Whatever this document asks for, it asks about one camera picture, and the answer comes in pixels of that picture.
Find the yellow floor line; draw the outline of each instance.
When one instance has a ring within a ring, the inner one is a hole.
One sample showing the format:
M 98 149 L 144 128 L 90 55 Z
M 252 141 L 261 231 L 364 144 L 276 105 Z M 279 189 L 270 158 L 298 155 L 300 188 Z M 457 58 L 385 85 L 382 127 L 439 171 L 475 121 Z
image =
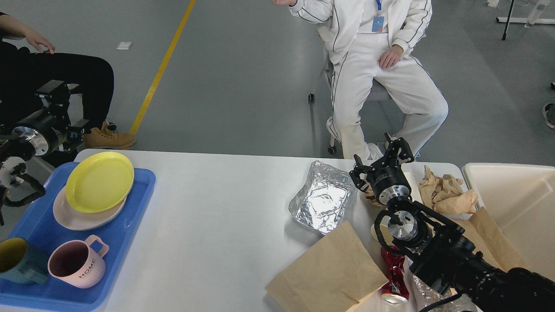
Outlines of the yellow floor line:
M 156 73 L 156 76 L 154 76 L 154 80 L 152 81 L 152 84 L 150 85 L 150 88 L 148 89 L 147 96 L 145 96 L 145 98 L 144 98 L 143 105 L 141 105 L 141 107 L 139 109 L 139 113 L 137 113 L 137 116 L 135 117 L 135 121 L 133 122 L 133 125 L 131 126 L 131 130 L 129 132 L 131 132 L 132 134 L 137 134 L 137 131 L 139 130 L 140 123 L 143 121 L 144 115 L 147 112 L 147 109 L 150 105 L 150 101 L 152 100 L 152 96 L 154 96 L 154 92 L 156 92 L 156 88 L 158 88 L 158 84 L 160 83 L 160 80 L 162 79 L 162 75 L 164 74 L 164 71 L 166 70 L 166 67 L 168 66 L 168 62 L 170 61 L 171 55 L 173 54 L 175 46 L 177 45 L 177 41 L 179 40 L 179 37 L 181 36 L 181 32 L 183 31 L 183 28 L 185 27 L 185 23 L 187 22 L 187 19 L 189 19 L 189 15 L 191 14 L 191 11 L 193 10 L 193 6 L 195 6 L 195 1 L 196 0 L 190 0 L 189 6 L 187 7 L 187 10 L 185 11 L 185 14 L 183 15 L 183 18 L 181 19 L 181 23 L 179 23 L 179 27 L 175 31 L 175 34 L 174 34 L 173 39 L 171 40 L 170 46 L 168 47 L 168 50 L 166 51 L 166 55 L 164 56 L 164 59 L 162 60 L 162 64 L 160 64 L 160 67 L 158 68 L 158 72 Z

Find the black pants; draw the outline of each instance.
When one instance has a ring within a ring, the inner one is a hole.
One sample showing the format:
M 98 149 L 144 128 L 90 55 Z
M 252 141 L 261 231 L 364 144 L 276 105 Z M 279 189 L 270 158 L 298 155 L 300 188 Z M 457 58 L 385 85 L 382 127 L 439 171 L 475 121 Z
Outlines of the black pants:
M 98 57 L 78 54 L 44 54 L 20 51 L 2 59 L 0 74 L 0 124 L 5 129 L 42 108 L 34 92 L 50 80 L 77 83 L 83 92 L 86 128 L 101 127 L 114 93 L 112 66 Z

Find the blue tray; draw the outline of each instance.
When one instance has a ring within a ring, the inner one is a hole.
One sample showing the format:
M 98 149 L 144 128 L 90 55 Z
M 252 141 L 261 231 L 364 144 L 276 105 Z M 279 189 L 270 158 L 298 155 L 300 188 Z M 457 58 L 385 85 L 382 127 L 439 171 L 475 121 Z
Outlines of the blue tray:
M 110 246 L 110 251 L 104 256 L 106 274 L 98 284 L 88 289 L 73 287 L 52 276 L 45 285 L 20 285 L 0 279 L 0 304 L 54 311 L 91 311 L 108 296 L 147 208 L 156 177 L 150 170 L 135 168 L 133 186 L 122 211 L 100 228 L 73 231 L 56 222 L 52 207 L 56 195 L 65 186 L 70 173 L 78 164 L 63 164 L 52 173 L 45 183 L 46 195 L 35 200 L 27 208 L 8 237 L 23 237 L 50 255 L 58 246 L 69 240 L 85 240 L 89 235 L 95 234 Z M 96 244 L 93 244 L 93 249 L 98 250 Z

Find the crushed red can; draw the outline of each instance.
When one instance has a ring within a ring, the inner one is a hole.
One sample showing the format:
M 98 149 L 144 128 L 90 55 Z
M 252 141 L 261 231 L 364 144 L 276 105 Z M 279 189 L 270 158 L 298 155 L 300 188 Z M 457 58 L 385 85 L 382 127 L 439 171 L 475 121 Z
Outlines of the crushed red can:
M 395 246 L 390 246 L 390 248 L 399 250 Z M 403 278 L 405 256 L 394 255 L 383 247 L 381 248 L 381 256 L 387 264 L 387 278 L 389 279 L 381 288 L 382 299 L 393 305 L 406 304 L 409 294 Z

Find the white pants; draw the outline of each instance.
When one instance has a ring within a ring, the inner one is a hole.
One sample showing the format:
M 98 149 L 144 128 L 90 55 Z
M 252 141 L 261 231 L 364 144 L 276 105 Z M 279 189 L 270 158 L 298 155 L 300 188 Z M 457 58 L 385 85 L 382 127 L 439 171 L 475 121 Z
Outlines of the white pants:
M 334 66 L 331 92 L 334 113 L 328 125 L 330 133 L 341 143 L 346 159 L 352 159 L 354 154 L 361 159 L 370 156 L 359 111 L 370 93 L 372 79 L 387 89 L 405 114 L 403 128 L 395 137 L 404 138 L 414 155 L 447 118 L 447 102 L 416 58 L 401 58 L 393 67 L 380 68 L 377 60 L 387 49 L 387 33 L 359 33 L 347 55 Z

